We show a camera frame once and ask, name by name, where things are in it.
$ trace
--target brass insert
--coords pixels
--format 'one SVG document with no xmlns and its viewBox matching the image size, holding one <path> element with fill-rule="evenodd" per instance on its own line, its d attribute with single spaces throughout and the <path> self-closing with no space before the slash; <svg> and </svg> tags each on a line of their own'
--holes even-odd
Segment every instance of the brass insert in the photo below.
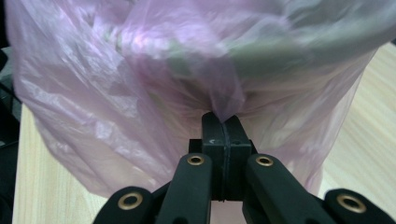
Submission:
<svg viewBox="0 0 396 224">
<path fill-rule="evenodd" d="M 125 202 L 128 198 L 135 198 L 135 202 L 127 203 Z M 119 208 L 122 210 L 131 210 L 138 207 L 143 202 L 143 196 L 138 192 L 131 192 L 123 195 L 119 199 Z"/>
<path fill-rule="evenodd" d="M 272 166 L 274 164 L 273 160 L 265 156 L 260 156 L 256 159 L 256 162 L 261 166 Z"/>
<path fill-rule="evenodd" d="M 191 156 L 187 159 L 187 162 L 191 165 L 201 165 L 204 163 L 204 158 L 200 156 Z"/>
<path fill-rule="evenodd" d="M 337 196 L 337 202 L 345 209 L 354 213 L 364 213 L 367 210 L 366 205 L 361 200 L 351 195 L 340 194 Z"/>
</svg>

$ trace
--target wood grain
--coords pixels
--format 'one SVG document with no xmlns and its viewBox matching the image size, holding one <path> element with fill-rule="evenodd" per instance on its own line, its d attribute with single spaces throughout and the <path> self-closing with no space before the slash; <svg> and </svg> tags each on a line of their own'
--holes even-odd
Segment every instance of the wood grain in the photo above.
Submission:
<svg viewBox="0 0 396 224">
<path fill-rule="evenodd" d="M 324 163 L 327 189 L 356 190 L 396 218 L 396 48 L 382 47 L 366 69 Z M 51 157 L 24 107 L 13 223 L 92 223 L 106 199 L 90 194 Z"/>
</svg>

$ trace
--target screw hole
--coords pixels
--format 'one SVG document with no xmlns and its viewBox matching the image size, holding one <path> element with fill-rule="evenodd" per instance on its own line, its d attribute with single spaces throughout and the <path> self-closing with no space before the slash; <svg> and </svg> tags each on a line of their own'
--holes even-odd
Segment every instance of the screw hole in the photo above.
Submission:
<svg viewBox="0 0 396 224">
<path fill-rule="evenodd" d="M 272 166 L 274 164 L 273 160 L 265 156 L 260 156 L 256 159 L 256 162 L 261 166 Z"/>
<path fill-rule="evenodd" d="M 364 213 L 367 210 L 366 205 L 361 200 L 351 195 L 340 194 L 337 196 L 337 202 L 354 213 Z"/>
<path fill-rule="evenodd" d="M 138 192 L 124 194 L 119 199 L 119 208 L 122 210 L 131 210 L 138 207 L 143 202 L 143 196 Z"/>
<path fill-rule="evenodd" d="M 175 218 L 173 224 L 189 224 L 189 221 L 184 217 Z"/>
<path fill-rule="evenodd" d="M 191 156 L 187 159 L 187 162 L 191 165 L 201 165 L 204 161 L 204 158 L 200 156 Z"/>
</svg>

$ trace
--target pink wrinkled plastic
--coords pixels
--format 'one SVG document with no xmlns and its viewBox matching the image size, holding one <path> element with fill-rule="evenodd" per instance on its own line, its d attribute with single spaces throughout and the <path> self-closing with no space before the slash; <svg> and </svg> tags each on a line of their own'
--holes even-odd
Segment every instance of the pink wrinkled plastic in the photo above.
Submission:
<svg viewBox="0 0 396 224">
<path fill-rule="evenodd" d="M 7 28 L 17 94 L 91 192 L 168 182 L 207 111 L 315 192 L 396 1 L 8 0 Z"/>
</svg>

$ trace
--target black bracket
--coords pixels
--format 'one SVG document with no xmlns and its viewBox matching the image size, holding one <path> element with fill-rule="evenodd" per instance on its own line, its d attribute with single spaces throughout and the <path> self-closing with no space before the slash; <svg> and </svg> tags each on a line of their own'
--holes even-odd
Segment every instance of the black bracket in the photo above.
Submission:
<svg viewBox="0 0 396 224">
<path fill-rule="evenodd" d="M 153 193 L 129 187 L 110 197 L 94 223 L 205 224 L 210 202 L 241 201 L 247 223 L 395 223 L 369 200 L 335 189 L 309 194 L 277 158 L 258 154 L 236 116 L 203 115 L 202 139 L 191 139 L 170 183 Z"/>
</svg>

